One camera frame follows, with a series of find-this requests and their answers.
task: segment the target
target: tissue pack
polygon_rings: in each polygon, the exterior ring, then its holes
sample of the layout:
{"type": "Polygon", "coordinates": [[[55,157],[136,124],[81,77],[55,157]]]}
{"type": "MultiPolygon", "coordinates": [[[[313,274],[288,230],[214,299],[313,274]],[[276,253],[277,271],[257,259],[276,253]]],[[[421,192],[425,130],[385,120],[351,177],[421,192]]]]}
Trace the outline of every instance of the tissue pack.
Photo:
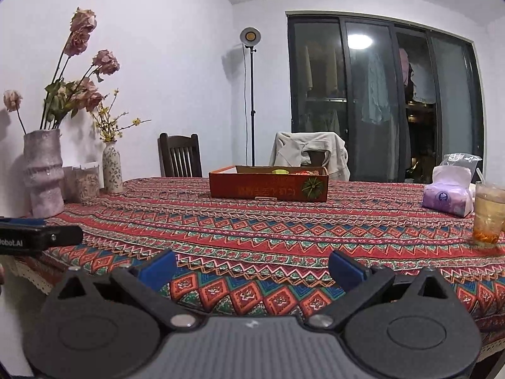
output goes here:
{"type": "Polygon", "coordinates": [[[465,217],[473,211],[469,185],[472,173],[468,168],[456,165],[438,166],[433,169],[433,183],[425,185],[423,206],[436,211],[465,217]]]}

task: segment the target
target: pink garment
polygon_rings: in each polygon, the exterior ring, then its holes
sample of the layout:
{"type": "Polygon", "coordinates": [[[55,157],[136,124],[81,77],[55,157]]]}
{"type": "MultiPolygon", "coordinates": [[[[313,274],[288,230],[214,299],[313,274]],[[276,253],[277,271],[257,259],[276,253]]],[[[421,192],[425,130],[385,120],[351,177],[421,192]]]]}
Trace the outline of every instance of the pink garment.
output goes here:
{"type": "Polygon", "coordinates": [[[408,55],[407,52],[400,48],[401,73],[403,74],[403,85],[408,82],[408,55]]]}

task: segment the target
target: glass panel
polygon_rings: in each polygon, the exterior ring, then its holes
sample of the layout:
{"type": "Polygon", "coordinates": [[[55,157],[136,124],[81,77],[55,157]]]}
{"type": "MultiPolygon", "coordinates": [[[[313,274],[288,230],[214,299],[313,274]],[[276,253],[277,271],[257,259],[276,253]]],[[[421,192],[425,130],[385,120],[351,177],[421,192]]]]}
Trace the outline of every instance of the glass panel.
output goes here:
{"type": "Polygon", "coordinates": [[[340,24],[294,25],[298,132],[335,132],[348,140],[347,94],[340,24]]]}
{"type": "Polygon", "coordinates": [[[408,182],[431,183],[437,165],[436,95],[425,33],[396,29],[408,123],[408,182]]]}
{"type": "Polygon", "coordinates": [[[353,84],[353,180],[398,177],[398,87],[389,29],[346,22],[353,84]]]}
{"type": "Polygon", "coordinates": [[[442,152],[472,153],[472,106],[463,48],[433,37],[442,110],[442,152]]]}

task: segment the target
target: table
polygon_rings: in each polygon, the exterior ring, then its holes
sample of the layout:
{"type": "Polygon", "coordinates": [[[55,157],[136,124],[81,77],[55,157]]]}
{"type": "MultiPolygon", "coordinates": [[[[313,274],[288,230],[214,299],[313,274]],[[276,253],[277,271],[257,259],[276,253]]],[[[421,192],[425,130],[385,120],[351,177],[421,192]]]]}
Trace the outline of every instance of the table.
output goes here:
{"type": "Polygon", "coordinates": [[[432,266],[479,326],[483,359],[505,348],[505,240],[473,247],[472,217],[421,199],[422,185],[331,181],[327,202],[222,200],[205,178],[135,179],[122,195],[67,205],[48,222],[80,225],[84,243],[17,258],[16,271],[48,292],[69,265],[103,274],[170,248],[179,270],[162,295],[208,312],[305,318],[343,294],[327,271],[334,249],[407,274],[432,266]]]}

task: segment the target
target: black tripod pole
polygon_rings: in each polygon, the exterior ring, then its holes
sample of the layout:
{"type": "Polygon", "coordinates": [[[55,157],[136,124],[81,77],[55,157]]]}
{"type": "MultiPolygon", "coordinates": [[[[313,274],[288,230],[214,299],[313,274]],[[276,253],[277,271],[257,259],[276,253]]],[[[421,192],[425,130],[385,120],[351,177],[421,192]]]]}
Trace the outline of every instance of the black tripod pole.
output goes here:
{"type": "Polygon", "coordinates": [[[253,76],[253,53],[256,50],[253,47],[247,47],[251,50],[251,149],[252,149],[252,166],[254,167],[254,76],[253,76]]]}

